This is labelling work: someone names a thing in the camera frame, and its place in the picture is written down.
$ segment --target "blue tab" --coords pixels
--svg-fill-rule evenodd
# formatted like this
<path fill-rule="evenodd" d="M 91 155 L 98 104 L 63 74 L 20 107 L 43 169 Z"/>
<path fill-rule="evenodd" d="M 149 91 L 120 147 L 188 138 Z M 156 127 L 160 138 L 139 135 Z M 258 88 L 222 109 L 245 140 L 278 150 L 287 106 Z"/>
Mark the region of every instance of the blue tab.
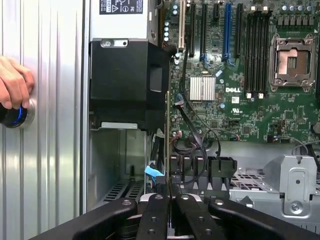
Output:
<path fill-rule="evenodd" d="M 149 166 L 147 166 L 144 170 L 144 172 L 152 177 L 156 177 L 156 176 L 164 176 L 161 172 L 159 172 L 158 170 L 156 169 L 153 169 Z"/>

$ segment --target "corrugated metal panel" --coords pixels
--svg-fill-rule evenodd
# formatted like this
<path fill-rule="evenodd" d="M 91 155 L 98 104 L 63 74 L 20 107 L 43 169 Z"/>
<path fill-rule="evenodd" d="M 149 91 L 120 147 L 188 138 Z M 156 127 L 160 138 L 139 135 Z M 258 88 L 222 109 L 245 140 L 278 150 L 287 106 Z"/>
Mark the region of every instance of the corrugated metal panel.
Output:
<path fill-rule="evenodd" d="M 79 215 L 82 0 L 0 0 L 0 55 L 30 68 L 35 118 L 0 129 L 0 239 Z"/>

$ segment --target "metal bracket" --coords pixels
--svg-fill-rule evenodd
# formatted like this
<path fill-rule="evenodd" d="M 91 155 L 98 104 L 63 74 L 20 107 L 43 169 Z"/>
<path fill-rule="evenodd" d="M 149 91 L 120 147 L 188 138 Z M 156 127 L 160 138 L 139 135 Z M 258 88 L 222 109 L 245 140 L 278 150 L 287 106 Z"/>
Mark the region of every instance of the metal bracket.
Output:
<path fill-rule="evenodd" d="M 316 194 L 317 166 L 313 157 L 283 155 L 263 169 L 264 182 L 284 193 L 283 212 L 290 216 L 310 213 L 310 195 Z"/>

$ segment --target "black knob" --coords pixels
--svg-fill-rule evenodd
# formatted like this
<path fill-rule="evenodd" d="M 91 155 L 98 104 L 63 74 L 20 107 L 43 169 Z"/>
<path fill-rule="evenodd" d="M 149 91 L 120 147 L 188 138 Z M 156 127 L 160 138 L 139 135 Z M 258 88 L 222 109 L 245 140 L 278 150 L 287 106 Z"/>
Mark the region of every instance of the black knob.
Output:
<path fill-rule="evenodd" d="M 22 106 L 19 109 L 6 109 L 0 104 L 0 124 L 7 128 L 17 128 L 22 125 L 28 115 L 28 110 Z"/>

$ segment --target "warning label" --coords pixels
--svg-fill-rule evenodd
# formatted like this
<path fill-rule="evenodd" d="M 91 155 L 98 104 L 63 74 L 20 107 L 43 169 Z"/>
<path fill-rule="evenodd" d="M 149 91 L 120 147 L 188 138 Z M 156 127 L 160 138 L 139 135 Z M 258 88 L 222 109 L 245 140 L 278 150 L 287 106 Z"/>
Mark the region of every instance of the warning label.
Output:
<path fill-rule="evenodd" d="M 142 14 L 144 0 L 100 0 L 100 15 Z"/>

